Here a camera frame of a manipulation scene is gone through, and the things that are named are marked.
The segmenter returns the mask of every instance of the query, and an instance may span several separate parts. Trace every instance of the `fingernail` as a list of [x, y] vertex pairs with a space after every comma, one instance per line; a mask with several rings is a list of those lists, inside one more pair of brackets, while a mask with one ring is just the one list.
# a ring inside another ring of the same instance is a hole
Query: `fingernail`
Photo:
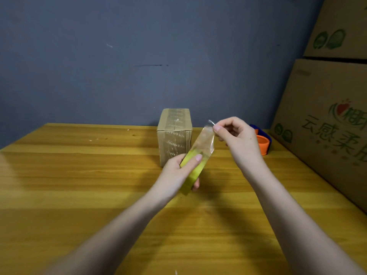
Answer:
[[218, 132], [220, 128], [221, 128], [221, 127], [220, 127], [219, 125], [214, 125], [214, 126], [213, 126], [213, 130], [214, 130], [215, 132]]
[[203, 158], [203, 156], [200, 153], [195, 155], [196, 161], [200, 161], [202, 158]]

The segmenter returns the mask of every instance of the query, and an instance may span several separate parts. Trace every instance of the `clear packing tape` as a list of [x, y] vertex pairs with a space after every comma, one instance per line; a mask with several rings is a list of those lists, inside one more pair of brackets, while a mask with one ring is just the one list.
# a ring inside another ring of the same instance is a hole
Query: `clear packing tape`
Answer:
[[186, 163], [197, 154], [201, 154], [203, 156], [200, 164], [189, 174], [180, 189], [181, 193], [185, 196], [190, 193], [192, 186], [214, 151], [213, 126], [214, 123], [211, 120], [208, 120], [208, 123], [204, 126], [195, 143], [192, 145], [190, 151], [186, 154], [185, 158], [180, 164], [180, 167], [185, 166]]

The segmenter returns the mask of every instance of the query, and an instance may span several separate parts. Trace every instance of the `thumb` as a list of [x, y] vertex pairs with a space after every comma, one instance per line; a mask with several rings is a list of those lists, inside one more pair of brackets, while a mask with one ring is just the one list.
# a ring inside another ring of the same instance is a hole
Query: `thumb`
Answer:
[[227, 129], [225, 129], [224, 127], [220, 126], [220, 125], [214, 125], [213, 126], [213, 130], [214, 132], [223, 140], [225, 140], [226, 143], [228, 143], [228, 141], [231, 139], [231, 137], [234, 137], [231, 133], [228, 132]]
[[201, 154], [195, 155], [190, 159], [189, 162], [186, 163], [185, 166], [181, 168], [181, 170], [188, 176], [201, 162], [203, 156]]

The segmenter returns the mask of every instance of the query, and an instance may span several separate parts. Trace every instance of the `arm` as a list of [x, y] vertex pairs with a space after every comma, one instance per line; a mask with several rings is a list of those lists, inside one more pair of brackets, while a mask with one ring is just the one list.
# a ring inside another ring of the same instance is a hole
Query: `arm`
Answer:
[[107, 226], [44, 272], [50, 274], [113, 274], [150, 220], [176, 195], [186, 177], [199, 165], [201, 154], [183, 168], [185, 154], [170, 159], [152, 188]]
[[236, 117], [214, 126], [254, 189], [295, 274], [366, 273], [307, 215], [264, 162], [254, 129]]

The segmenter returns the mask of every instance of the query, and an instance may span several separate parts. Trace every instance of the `taped cardboard box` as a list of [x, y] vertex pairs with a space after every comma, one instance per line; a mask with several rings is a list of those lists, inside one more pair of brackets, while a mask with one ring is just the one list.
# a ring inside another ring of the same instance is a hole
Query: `taped cardboard box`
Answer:
[[367, 59], [367, 0], [325, 0], [304, 56]]
[[157, 128], [160, 165], [187, 153], [191, 146], [192, 124], [189, 109], [164, 109]]
[[271, 134], [367, 212], [367, 65], [296, 60]]

